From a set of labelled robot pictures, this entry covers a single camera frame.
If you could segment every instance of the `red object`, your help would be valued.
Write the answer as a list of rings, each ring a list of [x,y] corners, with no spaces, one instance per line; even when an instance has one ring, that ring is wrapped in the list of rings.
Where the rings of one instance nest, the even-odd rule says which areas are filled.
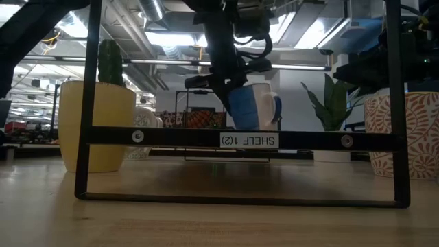
[[[16,129],[26,129],[26,123],[20,123],[15,121],[9,122],[5,126],[5,133],[11,133]]]

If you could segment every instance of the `mug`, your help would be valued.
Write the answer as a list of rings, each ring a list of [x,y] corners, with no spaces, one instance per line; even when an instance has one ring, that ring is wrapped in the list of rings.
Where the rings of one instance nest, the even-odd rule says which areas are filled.
[[[238,130],[277,130],[282,101],[267,83],[234,89],[228,95],[230,115]]]

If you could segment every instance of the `green leaf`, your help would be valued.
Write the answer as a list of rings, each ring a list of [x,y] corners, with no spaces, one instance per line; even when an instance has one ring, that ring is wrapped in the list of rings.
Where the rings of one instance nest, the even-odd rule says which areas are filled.
[[[324,108],[324,106],[318,101],[317,96],[313,92],[308,90],[307,85],[305,85],[303,82],[301,82],[301,84],[302,84],[303,88],[308,92],[308,97],[311,100],[311,103],[314,106],[318,106],[318,107],[323,107]]]
[[[340,121],[345,116],[346,109],[346,89],[344,88],[344,82],[338,81],[335,83],[328,110],[332,114],[334,121]]]
[[[348,102],[353,101],[353,100],[358,96],[360,90],[361,90],[361,88],[355,89],[355,91],[353,91],[353,92],[348,96],[347,101],[348,101]]]
[[[352,106],[351,106],[351,108],[353,108],[353,107],[355,107],[357,104],[358,104],[358,102],[360,102],[360,100],[362,100],[363,99],[363,97],[361,97],[361,98],[359,98]]]
[[[324,107],[327,109],[331,104],[331,96],[334,91],[334,81],[328,74],[324,75]]]
[[[322,122],[322,126],[324,131],[328,131],[327,128],[330,128],[331,125],[331,114],[329,113],[329,111],[323,107],[323,106],[319,106],[319,107],[314,107],[314,110],[316,110],[316,116],[317,118]]]

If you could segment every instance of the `patterned planter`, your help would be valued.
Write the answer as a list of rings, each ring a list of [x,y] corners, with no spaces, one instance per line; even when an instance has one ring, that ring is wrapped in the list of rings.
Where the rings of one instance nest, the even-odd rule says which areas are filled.
[[[411,179],[434,180],[439,170],[439,93],[405,94],[407,143]],[[367,133],[390,133],[390,96],[364,102]],[[392,154],[371,152],[376,175],[393,176]]]

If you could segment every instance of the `ceiling light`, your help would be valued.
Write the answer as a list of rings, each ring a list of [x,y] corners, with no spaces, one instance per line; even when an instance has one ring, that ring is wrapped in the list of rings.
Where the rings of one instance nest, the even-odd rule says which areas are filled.
[[[322,39],[325,37],[324,23],[322,20],[317,19],[313,25],[303,34],[299,40],[295,49],[313,49],[316,47]]]
[[[201,35],[201,37],[197,40],[197,45],[201,47],[207,47],[206,35]]]
[[[12,102],[11,105],[13,105],[13,106],[47,106],[47,107],[54,106],[53,104],[49,104],[49,103],[43,104],[43,103],[27,103],[27,102],[23,102],[23,103]]]
[[[56,26],[74,38],[86,38],[88,36],[87,27],[72,11],[64,16]]]
[[[148,40],[153,45],[176,46],[176,45],[195,45],[195,41],[190,34],[158,34],[146,32]]]
[[[307,66],[307,65],[290,65],[290,64],[272,64],[273,69],[303,70],[303,71],[326,71],[327,67]]]
[[[15,66],[14,68],[14,74],[27,73],[27,72],[29,72],[27,69],[24,69],[23,67],[20,66]]]
[[[26,112],[26,109],[23,109],[23,108],[16,108],[16,109],[13,109],[13,110],[16,110],[16,111],[18,111],[18,112],[22,112],[22,113],[24,113],[24,112]]]
[[[335,37],[348,23],[351,21],[350,18],[347,18],[340,24],[334,31],[332,31],[320,44],[317,45],[317,48],[322,48],[325,44],[327,44],[331,39]]]
[[[270,25],[270,32],[269,35],[272,38],[272,42],[273,43],[277,43],[280,41],[280,39],[282,38],[283,34],[287,31],[287,28],[289,27],[289,24],[291,24],[291,22],[293,21],[294,15],[296,13],[295,12],[290,12],[289,14],[284,14],[283,16],[280,16],[278,18],[278,23],[277,24],[273,24]],[[235,40],[241,43],[245,43],[248,40],[250,40],[250,37],[244,37],[244,38],[236,38]],[[240,47],[250,47],[252,44],[252,42],[246,44],[246,45],[237,45],[235,44],[236,47],[240,48]],[[203,34],[198,40],[196,45],[199,45],[201,47],[207,47],[207,40],[206,40],[206,36]]]
[[[183,60],[179,61],[179,60],[131,59],[131,62],[132,63],[143,63],[143,64],[162,64],[162,65],[192,65],[191,61],[183,61]]]
[[[293,21],[295,12],[290,12],[289,14],[284,14],[278,18],[279,23],[270,26],[270,37],[273,43],[277,43],[281,40],[283,34],[287,31],[289,24]]]
[[[15,4],[0,4],[0,22],[8,21],[20,8]]]

